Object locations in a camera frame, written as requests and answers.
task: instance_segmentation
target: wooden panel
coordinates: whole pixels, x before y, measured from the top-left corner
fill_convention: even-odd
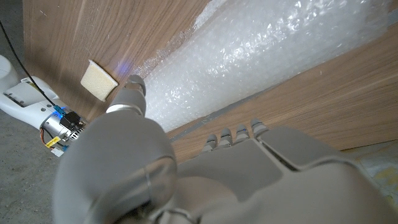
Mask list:
[[[259,118],[290,126],[337,149],[398,138],[398,25],[368,45],[282,83],[173,142],[178,161],[197,155],[211,133],[233,135]]]
[[[107,102],[80,85],[88,59],[123,81],[178,32],[191,27],[208,0],[24,0],[28,70],[49,83],[86,119]]]

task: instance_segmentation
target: concrete floor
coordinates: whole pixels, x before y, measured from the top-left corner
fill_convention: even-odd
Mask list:
[[[0,1],[0,20],[23,61],[22,0]],[[0,54],[24,75],[3,34]],[[52,186],[60,159],[43,146],[38,130],[1,110],[0,125],[0,223],[52,223]],[[398,149],[396,142],[384,144]],[[381,149],[384,144],[371,149]]]

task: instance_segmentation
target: gray robotic hand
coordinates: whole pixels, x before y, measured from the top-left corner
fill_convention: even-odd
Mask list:
[[[53,193],[55,223],[398,223],[342,153],[252,120],[224,129],[177,165],[131,76],[107,113],[70,146]]]

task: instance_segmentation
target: beige sponge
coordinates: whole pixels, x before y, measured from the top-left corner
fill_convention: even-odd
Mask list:
[[[118,83],[95,62],[92,60],[89,60],[89,62],[90,65],[80,83],[91,94],[95,95],[95,97],[105,101],[106,97],[117,87]]]

